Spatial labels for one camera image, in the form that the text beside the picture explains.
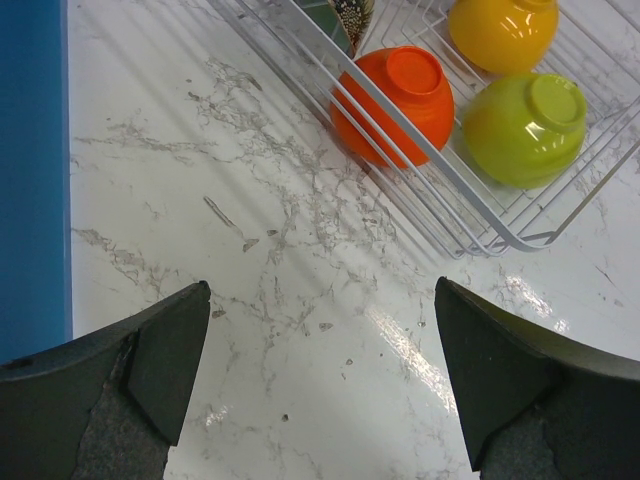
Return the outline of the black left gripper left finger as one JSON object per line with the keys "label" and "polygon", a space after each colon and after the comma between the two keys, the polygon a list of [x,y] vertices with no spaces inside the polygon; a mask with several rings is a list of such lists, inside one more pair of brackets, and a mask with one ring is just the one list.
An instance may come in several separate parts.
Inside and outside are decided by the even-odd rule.
{"label": "black left gripper left finger", "polygon": [[4,479],[161,479],[210,316],[193,283],[129,318],[1,367]]}

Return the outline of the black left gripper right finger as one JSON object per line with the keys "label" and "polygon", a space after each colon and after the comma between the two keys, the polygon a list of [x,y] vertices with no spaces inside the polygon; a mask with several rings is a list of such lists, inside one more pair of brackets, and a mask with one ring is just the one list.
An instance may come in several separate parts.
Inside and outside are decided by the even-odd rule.
{"label": "black left gripper right finger", "polygon": [[638,361],[513,315],[445,277],[435,310],[481,478],[638,478]]}

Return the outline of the lime green plastic bowl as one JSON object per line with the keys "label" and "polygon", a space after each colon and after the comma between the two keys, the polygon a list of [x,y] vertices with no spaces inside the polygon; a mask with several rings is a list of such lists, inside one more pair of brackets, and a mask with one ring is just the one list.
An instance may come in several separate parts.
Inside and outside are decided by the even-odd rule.
{"label": "lime green plastic bowl", "polygon": [[500,78],[476,95],[462,118],[475,164],[517,189],[549,185],[578,157],[587,132],[586,99],[559,74]]}

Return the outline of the red-orange plastic bowl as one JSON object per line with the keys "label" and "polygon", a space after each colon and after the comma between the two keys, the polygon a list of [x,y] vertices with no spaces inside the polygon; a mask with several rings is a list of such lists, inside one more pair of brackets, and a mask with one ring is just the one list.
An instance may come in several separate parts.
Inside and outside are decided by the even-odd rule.
{"label": "red-orange plastic bowl", "polygon": [[[455,106],[450,84],[434,55],[416,46],[386,48],[360,57],[356,65],[437,150],[443,149],[453,131]],[[339,82],[356,102],[351,103],[338,88],[334,88],[332,93],[337,102],[385,155],[380,156],[349,117],[336,104],[331,104],[332,122],[339,137],[352,151],[379,167],[385,167],[388,161],[401,169],[407,167],[383,140],[381,132],[364,118],[362,113],[367,112],[414,165],[421,166],[429,161],[418,145],[348,73],[343,73]]]}

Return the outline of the yellow-orange plastic bowl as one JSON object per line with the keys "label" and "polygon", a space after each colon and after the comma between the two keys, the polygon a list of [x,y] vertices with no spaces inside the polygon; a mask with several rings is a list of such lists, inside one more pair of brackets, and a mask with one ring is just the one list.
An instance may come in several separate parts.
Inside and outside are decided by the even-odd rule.
{"label": "yellow-orange plastic bowl", "polygon": [[463,0],[448,13],[456,48],[497,75],[531,71],[549,50],[558,23],[556,1]]}

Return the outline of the green celadon ceramic bowl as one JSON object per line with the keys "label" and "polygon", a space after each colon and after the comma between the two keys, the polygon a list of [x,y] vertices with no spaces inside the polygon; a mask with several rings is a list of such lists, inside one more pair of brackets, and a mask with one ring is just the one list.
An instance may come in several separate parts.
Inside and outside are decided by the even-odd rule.
{"label": "green celadon ceramic bowl", "polygon": [[353,59],[369,28],[374,0],[299,0],[296,4]]}

